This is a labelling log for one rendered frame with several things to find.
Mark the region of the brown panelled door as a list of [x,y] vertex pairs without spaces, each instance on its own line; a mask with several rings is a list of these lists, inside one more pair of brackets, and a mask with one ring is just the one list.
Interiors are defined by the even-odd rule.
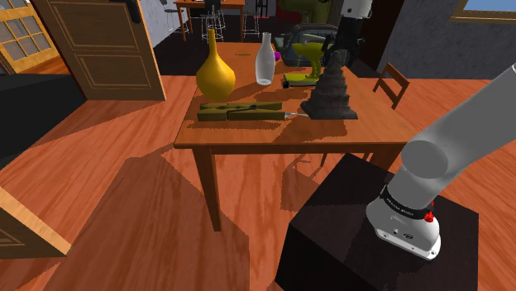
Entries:
[[31,4],[88,100],[165,100],[139,0]]

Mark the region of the dark grey tiered cone figure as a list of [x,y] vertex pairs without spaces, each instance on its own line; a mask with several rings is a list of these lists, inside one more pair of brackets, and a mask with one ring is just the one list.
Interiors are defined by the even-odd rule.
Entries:
[[316,82],[310,98],[303,101],[300,107],[311,119],[357,119],[356,112],[349,106],[349,99],[342,72],[341,54],[335,50]]

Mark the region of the dark robot stand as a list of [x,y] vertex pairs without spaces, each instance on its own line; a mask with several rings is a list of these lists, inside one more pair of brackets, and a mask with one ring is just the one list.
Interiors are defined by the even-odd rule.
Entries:
[[392,174],[346,154],[289,223],[276,283],[284,291],[477,291],[479,215],[442,196],[442,247],[427,261],[381,240],[366,218]]

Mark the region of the wooden door panel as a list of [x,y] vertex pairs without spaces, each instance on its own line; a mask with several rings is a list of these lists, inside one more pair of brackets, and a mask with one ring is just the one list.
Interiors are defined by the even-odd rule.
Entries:
[[66,257],[61,235],[0,187],[0,260]]

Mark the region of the wood framed window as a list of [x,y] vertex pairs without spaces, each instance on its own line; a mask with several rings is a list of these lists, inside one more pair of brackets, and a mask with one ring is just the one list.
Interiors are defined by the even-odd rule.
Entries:
[[516,0],[459,0],[449,21],[516,24]]

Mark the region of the large olive clothespin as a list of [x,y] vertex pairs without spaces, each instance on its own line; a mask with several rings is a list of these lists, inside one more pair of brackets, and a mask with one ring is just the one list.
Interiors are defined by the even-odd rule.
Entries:
[[201,103],[200,122],[284,120],[281,102]]

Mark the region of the yellow green goblet on base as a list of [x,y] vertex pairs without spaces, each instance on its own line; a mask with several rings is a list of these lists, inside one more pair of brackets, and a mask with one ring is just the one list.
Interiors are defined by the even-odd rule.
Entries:
[[304,43],[294,43],[292,47],[298,56],[294,62],[295,67],[300,68],[300,61],[304,56],[310,60],[312,72],[310,74],[284,74],[284,81],[288,81],[290,87],[315,85],[321,75],[320,59],[324,56],[323,43],[305,41]]

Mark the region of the clear glass bottle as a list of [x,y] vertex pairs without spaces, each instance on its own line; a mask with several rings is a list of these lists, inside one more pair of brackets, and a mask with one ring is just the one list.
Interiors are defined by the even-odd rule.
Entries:
[[256,54],[256,82],[268,86],[275,75],[275,52],[271,45],[271,33],[262,33],[260,49]]

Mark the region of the yellow long-necked vase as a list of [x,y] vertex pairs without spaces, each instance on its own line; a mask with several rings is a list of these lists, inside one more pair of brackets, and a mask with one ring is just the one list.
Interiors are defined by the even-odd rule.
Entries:
[[221,102],[235,87],[236,75],[217,52],[215,30],[208,29],[209,54],[196,73],[196,83],[205,98]]

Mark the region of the dark grey bag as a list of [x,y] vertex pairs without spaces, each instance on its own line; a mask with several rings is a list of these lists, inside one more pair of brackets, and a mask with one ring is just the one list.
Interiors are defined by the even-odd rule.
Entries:
[[323,44],[327,35],[335,37],[337,35],[337,27],[324,23],[300,23],[291,29],[290,32],[275,37],[273,41],[277,51],[281,53],[281,58],[287,66],[310,67],[311,62],[306,57],[298,57],[292,48],[293,43],[300,43],[300,36],[309,34],[317,36],[315,43]]

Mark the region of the yellow framed glass door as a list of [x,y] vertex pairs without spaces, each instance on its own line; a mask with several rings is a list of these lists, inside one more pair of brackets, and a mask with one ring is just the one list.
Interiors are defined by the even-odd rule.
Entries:
[[29,0],[0,0],[0,70],[18,74],[59,55]]

